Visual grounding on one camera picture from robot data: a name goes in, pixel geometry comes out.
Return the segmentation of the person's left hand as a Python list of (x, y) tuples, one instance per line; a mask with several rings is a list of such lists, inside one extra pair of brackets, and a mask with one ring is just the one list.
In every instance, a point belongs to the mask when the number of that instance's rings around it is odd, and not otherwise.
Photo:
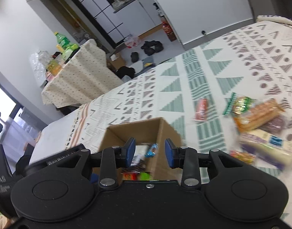
[(0, 229), (9, 228), (12, 225), (11, 219), (0, 215)]

